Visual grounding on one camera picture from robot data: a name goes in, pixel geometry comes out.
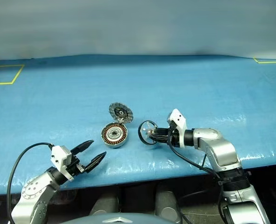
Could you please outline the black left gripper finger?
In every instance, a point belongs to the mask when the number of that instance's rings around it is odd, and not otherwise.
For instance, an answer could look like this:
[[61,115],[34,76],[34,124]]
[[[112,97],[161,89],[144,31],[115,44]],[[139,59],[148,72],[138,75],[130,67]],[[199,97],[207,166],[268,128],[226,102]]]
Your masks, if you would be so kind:
[[94,142],[94,140],[87,140],[87,141],[79,144],[78,146],[74,147],[71,150],[71,153],[73,155],[77,155],[78,153],[85,151],[93,142]]
[[85,172],[90,173],[93,169],[95,169],[101,161],[104,159],[106,156],[106,152],[100,153],[97,156],[95,156],[91,162],[85,167]]

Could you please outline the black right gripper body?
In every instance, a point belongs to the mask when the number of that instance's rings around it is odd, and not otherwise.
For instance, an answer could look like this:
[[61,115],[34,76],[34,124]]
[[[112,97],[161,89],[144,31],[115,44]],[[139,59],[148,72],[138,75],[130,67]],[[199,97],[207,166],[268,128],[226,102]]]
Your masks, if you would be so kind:
[[167,144],[172,146],[179,146],[179,132],[177,129],[168,129]]

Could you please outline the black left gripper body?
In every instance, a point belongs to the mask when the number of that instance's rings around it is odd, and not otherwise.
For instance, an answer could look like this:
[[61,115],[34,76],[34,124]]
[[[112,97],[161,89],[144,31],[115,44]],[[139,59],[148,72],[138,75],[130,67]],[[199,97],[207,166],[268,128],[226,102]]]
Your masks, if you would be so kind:
[[80,164],[78,158],[72,158],[71,163],[67,166],[66,170],[71,176],[77,176],[85,172],[85,167]]

